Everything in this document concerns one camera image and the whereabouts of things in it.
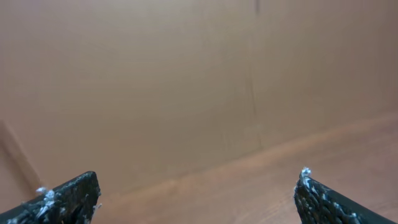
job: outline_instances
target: white debris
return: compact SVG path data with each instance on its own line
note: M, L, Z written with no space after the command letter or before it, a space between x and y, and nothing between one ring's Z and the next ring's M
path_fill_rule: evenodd
M40 208L38 214L36 215L37 218L41 217L48 209L50 209L54 205L54 191L49 190L44 196L44 206Z
M311 191L318 195L318 192L317 190L315 190L315 187L312 186Z
M36 190L36 193L38 194L45 194L47 192L47 189L45 187L40 187Z
M61 208L61 210L60 210L61 215L65 214L66 211L67 210L65 208Z
M335 208L337 208L337 209L340 209L341 207L340 207L340 205L339 204L337 204L336 202L333 202L333 205L335 206Z
M18 219L17 218L13 218L13 219L7 220L7 224L17 224L17 223L18 223Z
M304 169L301 171L301 178L303 180L303 184L309 189L310 184L308 181L310 180L308 177L311 176L311 170L308 167L304 167Z
M93 206L93 209L94 209L93 216L95 215L95 212L96 212L99 208L101 208L101 206L102 206L102 203L99 204L99 205L94 205L94 206Z

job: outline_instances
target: cardboard wall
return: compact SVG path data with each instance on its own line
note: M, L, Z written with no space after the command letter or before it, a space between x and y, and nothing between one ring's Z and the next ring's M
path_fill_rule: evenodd
M397 108L395 1L0 2L0 118L104 194Z

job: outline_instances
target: black plastic piece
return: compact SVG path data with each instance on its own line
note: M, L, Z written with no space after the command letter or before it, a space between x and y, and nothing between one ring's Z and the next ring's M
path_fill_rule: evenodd
M88 224L100 195L95 172L85 172L54 188L50 204L46 194L40 195L0 214L0 223Z
M394 224L303 172L294 193L303 224Z

